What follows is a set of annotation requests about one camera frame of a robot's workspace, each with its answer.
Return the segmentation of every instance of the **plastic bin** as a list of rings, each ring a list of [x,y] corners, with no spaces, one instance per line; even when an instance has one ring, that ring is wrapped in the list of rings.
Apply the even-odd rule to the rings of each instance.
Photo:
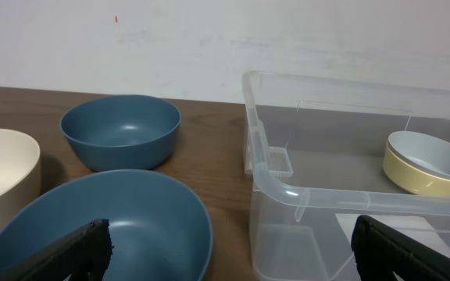
[[[450,198],[409,194],[382,169],[394,131],[450,142],[450,91],[259,72],[243,91],[260,280],[360,280],[350,248],[360,214],[450,257]]]

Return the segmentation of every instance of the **white paper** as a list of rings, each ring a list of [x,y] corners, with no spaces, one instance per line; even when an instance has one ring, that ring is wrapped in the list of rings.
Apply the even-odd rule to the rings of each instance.
[[[355,222],[360,215],[336,214],[336,219],[340,223],[348,242],[352,241]],[[370,217],[450,258],[449,246],[438,236],[435,228],[425,218],[404,215],[370,215]]]

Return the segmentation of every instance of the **wooden table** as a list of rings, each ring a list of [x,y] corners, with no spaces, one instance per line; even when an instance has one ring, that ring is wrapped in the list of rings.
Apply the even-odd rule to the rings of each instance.
[[[0,87],[0,128],[22,131],[41,145],[42,192],[92,173],[60,132],[60,117],[82,102],[101,98]],[[177,148],[156,169],[187,184],[204,201],[214,246],[205,280],[250,280],[248,217],[252,178],[244,174],[243,105],[171,100],[181,111]]]

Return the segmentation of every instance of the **white wall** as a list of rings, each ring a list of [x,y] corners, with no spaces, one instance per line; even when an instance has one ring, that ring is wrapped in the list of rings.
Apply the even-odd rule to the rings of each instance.
[[[0,0],[0,86],[242,102],[248,69],[450,89],[450,0]]]

